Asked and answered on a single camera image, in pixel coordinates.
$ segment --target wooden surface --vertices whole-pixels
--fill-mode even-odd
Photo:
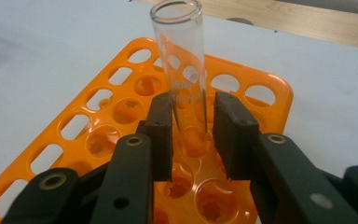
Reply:
[[[273,0],[200,1],[205,15],[244,18],[259,27],[358,47],[358,14]]]

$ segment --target white table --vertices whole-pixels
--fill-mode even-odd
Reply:
[[[148,4],[0,1],[0,173],[136,37]],[[358,49],[204,17],[205,52],[283,77],[285,133],[319,168],[358,165]]]

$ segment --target glass test tube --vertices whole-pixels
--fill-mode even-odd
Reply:
[[[198,0],[166,0],[150,11],[159,56],[188,156],[207,150],[202,10]]]

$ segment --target clear glass tube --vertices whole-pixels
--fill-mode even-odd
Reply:
[[[173,114],[189,156],[207,150],[202,9],[198,0],[166,0],[150,11]]]

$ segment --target test tube rack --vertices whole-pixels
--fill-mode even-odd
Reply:
[[[228,91],[251,111],[262,133],[283,132],[293,101],[286,81],[210,55],[205,68],[209,131],[214,94]],[[272,102],[250,89],[269,92]],[[146,118],[152,98],[168,90],[156,42],[132,40],[0,174],[0,198],[47,169],[68,167],[83,175],[108,162],[117,140]],[[209,140],[201,152],[173,142],[172,182],[155,183],[155,223],[255,223],[249,181],[226,179],[211,135]]]

